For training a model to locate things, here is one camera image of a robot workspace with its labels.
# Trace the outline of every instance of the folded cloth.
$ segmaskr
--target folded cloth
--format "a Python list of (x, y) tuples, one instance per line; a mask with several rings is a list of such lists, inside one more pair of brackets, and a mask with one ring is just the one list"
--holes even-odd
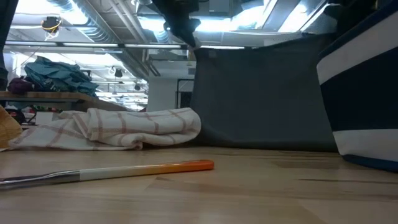
[(171, 146), (195, 138), (199, 116), (190, 108), (151, 113), (65, 111), (60, 120), (30, 128), (9, 141), (12, 148), (54, 147), (71, 150), (142, 149), (142, 143)]

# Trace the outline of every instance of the blue clothing pile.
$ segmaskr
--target blue clothing pile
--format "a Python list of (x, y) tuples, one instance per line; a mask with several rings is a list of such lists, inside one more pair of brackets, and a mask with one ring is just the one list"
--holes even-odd
[(37, 57), (35, 62), (26, 64), (25, 71), (25, 79), (34, 84), (34, 91), (79, 92), (96, 97), (98, 85), (80, 71), (79, 65)]

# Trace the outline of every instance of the dark gray fabric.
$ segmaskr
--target dark gray fabric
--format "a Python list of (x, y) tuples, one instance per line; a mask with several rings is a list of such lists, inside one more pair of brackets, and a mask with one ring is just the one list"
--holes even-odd
[(6, 90), (8, 71), (4, 65), (3, 49), (18, 0), (0, 1), (0, 91)]
[(330, 42), (317, 35), (252, 50), (196, 50), (196, 143), (337, 151), (316, 70)]

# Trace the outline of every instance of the white stripe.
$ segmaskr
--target white stripe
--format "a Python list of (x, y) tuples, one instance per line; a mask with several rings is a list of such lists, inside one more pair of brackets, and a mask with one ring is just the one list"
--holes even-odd
[(383, 52), (398, 47), (398, 12), (385, 18), (323, 58), (317, 66), (320, 84)]
[(355, 155), (398, 162), (398, 129), (336, 131), (341, 155)]

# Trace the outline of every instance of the wooden table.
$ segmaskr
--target wooden table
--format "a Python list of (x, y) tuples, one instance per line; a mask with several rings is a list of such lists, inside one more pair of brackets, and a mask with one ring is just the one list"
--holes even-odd
[(213, 159), (215, 170), (0, 192), (0, 223), (398, 223), (398, 175), (332, 153), (9, 151), (0, 176)]
[(13, 101), (54, 107), (61, 110), (76, 110), (86, 112), (88, 108), (98, 108), (108, 111), (126, 111), (121, 105), (105, 102), (83, 93), (51, 93), (27, 92), (24, 95), (15, 95), (9, 91), (0, 91), (0, 101)]

